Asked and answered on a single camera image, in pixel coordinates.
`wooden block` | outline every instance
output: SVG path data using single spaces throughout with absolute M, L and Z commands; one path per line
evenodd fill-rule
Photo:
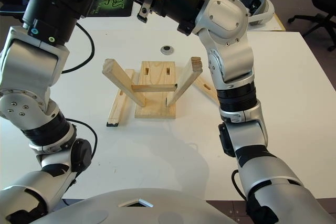
M 177 81 L 177 90 L 167 95 L 167 107 L 175 104 L 178 98 L 189 88 L 196 78 L 202 73 L 200 57 L 191 57 Z
M 173 92 L 177 84 L 132 85 L 133 92 Z
M 207 83 L 201 76 L 199 76 L 193 84 L 219 106 L 217 91 L 212 84 Z
M 143 61 L 139 74 L 139 85 L 175 83 L 175 63 L 172 61 Z M 176 107 L 166 107 L 167 92 L 149 92 L 143 95 L 146 106 L 135 107 L 136 118 L 174 119 Z
M 127 76 L 132 80 L 135 72 L 134 69 L 125 69 L 125 72 Z M 114 103 L 111 108 L 109 117 L 107 118 L 107 127 L 117 127 L 119 125 L 120 116 L 126 100 L 127 95 L 119 89 L 117 95 L 115 95 Z
M 145 96 L 134 93 L 133 82 L 114 59 L 106 59 L 102 73 L 139 106 L 145 106 Z

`black office chair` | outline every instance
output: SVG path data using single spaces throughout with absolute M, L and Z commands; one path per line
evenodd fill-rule
M 288 22 L 292 23 L 296 18 L 298 18 L 318 23 L 316 26 L 304 33 L 302 35 L 303 37 L 310 34 L 312 31 L 315 31 L 317 28 L 324 27 L 334 43 L 333 46 L 328 47 L 328 51 L 331 52 L 336 48 L 336 34 L 334 31 L 336 23 L 330 20 L 333 16 L 336 16 L 336 0 L 312 0 L 312 2 L 317 9 L 328 13 L 328 15 L 326 17 L 322 14 L 316 14 L 316 16 L 295 15 L 293 18 L 288 19 Z

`white table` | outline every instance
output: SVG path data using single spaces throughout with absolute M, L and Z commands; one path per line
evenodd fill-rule
M 158 187 L 182 190 L 218 200 L 238 200 L 230 175 L 237 164 L 226 156 L 218 138 L 217 106 L 194 86 L 178 100 L 175 120 L 134 118 L 128 101 L 118 127 L 106 127 L 117 87 L 101 73 L 106 58 L 140 70 L 142 60 L 172 60 L 177 74 L 191 56 L 201 56 L 203 76 L 210 81 L 205 49 L 199 39 L 175 31 L 91 30 L 95 59 L 62 75 L 51 97 L 64 115 L 90 124 L 99 144 L 91 166 L 80 175 L 66 198 L 87 198 L 124 188 Z M 315 197 L 336 197 L 336 93 L 299 33 L 250 32 L 255 55 L 257 97 L 262 102 L 269 150 L 297 173 Z M 164 56 L 162 45 L 175 53 Z M 90 50 L 76 29 L 68 45 L 66 68 L 85 59 Z M 39 169 L 28 140 L 1 119 L 0 187 Z M 92 141 L 78 126 L 78 136 Z
M 114 17 L 114 18 L 93 18 L 89 17 L 81 20 L 80 23 L 86 29 L 123 29 L 123 26 L 128 25 L 125 23 L 131 23 L 134 29 L 165 29 L 165 30 L 177 30 L 178 23 L 170 18 L 163 18 L 157 14 L 148 16 L 147 24 L 140 22 L 136 15 L 140 10 L 140 5 L 134 3 L 131 17 Z M 281 31 L 285 30 L 282 23 L 279 21 L 276 15 L 266 24 L 248 26 L 250 31 Z

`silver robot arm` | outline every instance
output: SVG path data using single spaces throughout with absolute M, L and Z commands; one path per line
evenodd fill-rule
M 254 86 L 248 15 L 238 0 L 206 0 L 193 33 L 206 48 L 224 123 L 224 152 L 236 157 L 255 223 L 335 223 L 288 165 L 267 150 L 268 137 Z
M 23 27 L 11 27 L 0 55 L 0 116 L 29 139 L 41 170 L 0 191 L 0 223 L 30 223 L 51 212 L 91 163 L 91 145 L 50 98 L 64 46 L 92 0 L 29 0 Z

